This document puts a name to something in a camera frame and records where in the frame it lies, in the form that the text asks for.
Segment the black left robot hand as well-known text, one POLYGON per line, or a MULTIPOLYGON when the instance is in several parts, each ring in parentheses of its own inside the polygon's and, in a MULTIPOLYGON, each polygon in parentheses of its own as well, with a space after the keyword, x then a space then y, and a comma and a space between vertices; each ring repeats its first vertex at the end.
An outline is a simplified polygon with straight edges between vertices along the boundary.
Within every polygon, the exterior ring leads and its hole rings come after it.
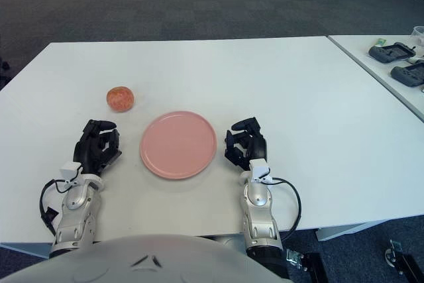
POLYGON ((74 149, 74 162, 79 162, 82 174, 101 176, 122 152, 119 150, 119 132, 114 122, 90 119, 74 149))

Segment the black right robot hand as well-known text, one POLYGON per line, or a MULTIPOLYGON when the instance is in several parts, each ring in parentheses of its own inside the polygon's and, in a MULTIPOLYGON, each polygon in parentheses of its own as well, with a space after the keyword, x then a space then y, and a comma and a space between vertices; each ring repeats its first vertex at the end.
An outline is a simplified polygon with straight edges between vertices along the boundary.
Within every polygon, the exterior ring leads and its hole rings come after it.
POLYGON ((251 160, 267 160, 266 139, 260 132, 260 125, 255 117, 232 125, 227 130, 225 144, 225 158, 244 171, 250 170, 251 160))

